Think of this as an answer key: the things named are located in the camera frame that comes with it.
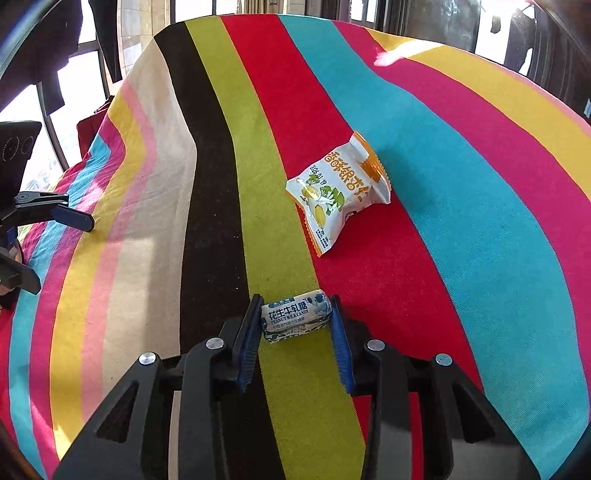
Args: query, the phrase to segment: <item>red object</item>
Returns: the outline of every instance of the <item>red object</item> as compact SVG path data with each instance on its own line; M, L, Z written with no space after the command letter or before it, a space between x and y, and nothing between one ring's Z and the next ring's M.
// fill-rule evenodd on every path
M95 110L93 115L85 118L84 120L80 120L76 125L76 130L78 130L78 144L80 145L81 158L84 158L84 155L88 153L90 144L95 139L112 101L113 96L111 95L100 108Z

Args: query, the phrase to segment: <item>striped fabric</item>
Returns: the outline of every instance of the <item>striped fabric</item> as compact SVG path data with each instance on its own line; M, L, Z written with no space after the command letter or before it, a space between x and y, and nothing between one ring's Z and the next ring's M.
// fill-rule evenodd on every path
M317 258L285 180L353 129L392 203ZM140 353L188 351L252 293L320 287L404 354L449 353L548 479L589 424L590 152L562 103L450 47L307 17L172 25L57 186L96 229L24 239L43 289L0 314L0 418L50 478ZM359 478L369 402L327 331L259 363L222 404L231 477Z

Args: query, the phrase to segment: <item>table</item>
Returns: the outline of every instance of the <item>table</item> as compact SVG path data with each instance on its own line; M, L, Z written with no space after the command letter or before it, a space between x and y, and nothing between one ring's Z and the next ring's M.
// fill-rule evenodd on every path
M353 129L392 203L317 258L285 181ZM140 353L320 287L402 353L451 355L547 479L589 423L590 151L558 100L450 47L310 17L172 25L57 186L95 230L24 239L43 289L0 316L0 418L51 477ZM263 342L259 364L222 405L232 478L359 478L369 403L328 331Z

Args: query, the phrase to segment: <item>metal screw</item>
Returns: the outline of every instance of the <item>metal screw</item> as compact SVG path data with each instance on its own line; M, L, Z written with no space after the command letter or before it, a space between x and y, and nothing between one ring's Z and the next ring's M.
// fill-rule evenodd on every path
M368 348L370 350L373 350L374 352L379 352L381 350L384 350L384 348L386 348L386 345L383 343L383 341L374 339L368 342Z
M205 342L205 346L210 350L217 350L223 347L223 339L220 337L210 338L207 342Z
M142 365L151 365L156 361L156 354L153 352L142 353L138 360Z
M444 367L449 367L453 362L452 357L446 353L438 353L435 357L435 361Z

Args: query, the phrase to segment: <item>candy wrapper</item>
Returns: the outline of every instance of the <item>candy wrapper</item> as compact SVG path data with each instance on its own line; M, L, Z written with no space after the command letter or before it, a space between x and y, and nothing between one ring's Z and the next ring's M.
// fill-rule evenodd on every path
M332 306L322 290L263 305L263 337L269 342L277 342L313 332L326 325L330 312Z

